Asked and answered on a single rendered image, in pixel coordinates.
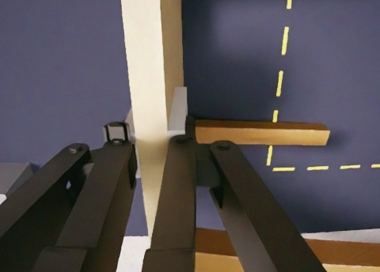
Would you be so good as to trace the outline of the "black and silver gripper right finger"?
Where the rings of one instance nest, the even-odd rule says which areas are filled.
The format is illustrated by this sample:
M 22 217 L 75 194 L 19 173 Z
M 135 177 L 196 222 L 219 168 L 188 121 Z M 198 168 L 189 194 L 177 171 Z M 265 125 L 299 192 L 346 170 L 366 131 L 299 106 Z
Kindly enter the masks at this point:
M 175 87 L 168 151 L 141 272 L 196 272 L 196 185 L 209 187 L 244 272 L 327 272 L 238 146 L 199 144 Z M 223 200 L 222 200 L 223 199 Z

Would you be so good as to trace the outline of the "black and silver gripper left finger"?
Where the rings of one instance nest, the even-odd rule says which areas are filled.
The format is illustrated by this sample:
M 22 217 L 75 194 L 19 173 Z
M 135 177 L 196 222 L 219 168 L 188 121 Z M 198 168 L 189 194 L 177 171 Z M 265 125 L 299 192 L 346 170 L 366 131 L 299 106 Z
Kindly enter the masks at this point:
M 0 204 L 0 272 L 117 271 L 141 178 L 132 107 L 103 131 L 102 148 L 68 145 Z

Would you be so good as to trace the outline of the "dark navy mat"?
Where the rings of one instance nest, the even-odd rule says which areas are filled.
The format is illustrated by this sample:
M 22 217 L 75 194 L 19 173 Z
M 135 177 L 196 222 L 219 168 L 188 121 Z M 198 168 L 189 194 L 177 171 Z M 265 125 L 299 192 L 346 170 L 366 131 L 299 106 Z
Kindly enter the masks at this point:
M 181 0 L 188 115 L 322 123 L 326 145 L 272 145 L 270 165 L 237 145 L 300 234 L 380 229 L 380 0 L 287 2 Z M 102 148 L 131 107 L 121 0 L 0 0 L 0 163 Z

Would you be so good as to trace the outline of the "grey rectangular block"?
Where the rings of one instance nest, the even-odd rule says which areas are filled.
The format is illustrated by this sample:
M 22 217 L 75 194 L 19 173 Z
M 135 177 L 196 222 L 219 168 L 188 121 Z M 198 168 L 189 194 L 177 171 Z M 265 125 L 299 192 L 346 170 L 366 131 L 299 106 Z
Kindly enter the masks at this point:
M 30 163 L 0 163 L 0 204 L 32 175 Z

